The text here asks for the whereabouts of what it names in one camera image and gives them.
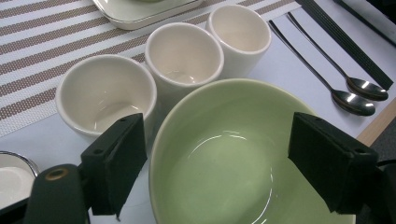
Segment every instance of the striped placemat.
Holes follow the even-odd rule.
[[[125,31],[106,19],[92,0],[0,0],[0,136],[55,114],[55,90],[75,63],[99,54],[144,61],[151,32],[169,22],[205,27],[217,7],[238,4],[264,20],[300,7],[294,0],[206,0],[150,26]]]

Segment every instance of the green bowl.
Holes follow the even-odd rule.
[[[159,224],[351,224],[331,214],[288,159],[296,97],[260,81],[208,84],[180,101],[154,142],[149,193]]]

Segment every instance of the spoon handle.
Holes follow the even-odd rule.
[[[305,38],[341,73],[344,77],[348,77],[347,73],[318,45],[317,42],[305,31],[294,16],[288,12],[288,17],[293,25],[305,36]]]
[[[294,48],[294,46],[289,42],[289,40],[280,32],[273,21],[268,21],[273,32],[282,40],[282,42],[300,59],[300,61],[305,64],[305,66],[311,70],[311,72],[326,86],[329,91],[332,91],[332,86],[320,75],[320,73],[315,70],[314,67],[306,61],[306,59]]]

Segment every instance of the metal spoon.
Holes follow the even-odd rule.
[[[314,69],[303,56],[291,45],[285,36],[279,31],[273,21],[269,21],[269,25],[274,33],[282,40],[282,42],[288,46],[288,48],[300,59],[305,66],[311,70],[311,72],[326,86],[326,88],[332,94],[332,99],[341,108],[345,109],[349,113],[359,116],[371,116],[375,113],[375,107],[368,100],[356,95],[354,93],[346,91],[338,91],[332,88],[332,86]]]
[[[381,87],[369,81],[361,80],[355,77],[349,77],[347,73],[315,42],[314,39],[304,30],[299,22],[288,12],[291,23],[305,36],[309,42],[343,75],[346,79],[348,88],[356,94],[374,101],[384,101],[388,99],[388,93]]]

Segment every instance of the white tabletop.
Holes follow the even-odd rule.
[[[336,5],[334,1],[318,0],[317,3],[392,80],[396,80],[396,48]],[[292,13],[348,74],[374,81],[302,8]],[[275,18],[274,22],[294,47],[335,89],[347,91],[344,78],[304,39],[285,15]],[[357,137],[396,96],[396,88],[393,85],[389,90],[387,101],[374,103],[376,112],[371,117],[358,117],[347,113],[334,104],[325,86],[276,35],[273,35],[271,47],[249,78],[262,80],[289,91],[311,106],[320,117],[353,137]],[[63,163],[80,164],[79,155],[91,142],[73,132],[64,124],[60,116],[55,114],[4,135],[0,138],[0,150],[22,154],[34,161],[40,170],[45,170]],[[149,202],[148,170],[149,160],[136,179],[130,197],[121,211],[121,223],[155,223]],[[95,224],[119,223],[115,217],[91,217],[91,221]]]

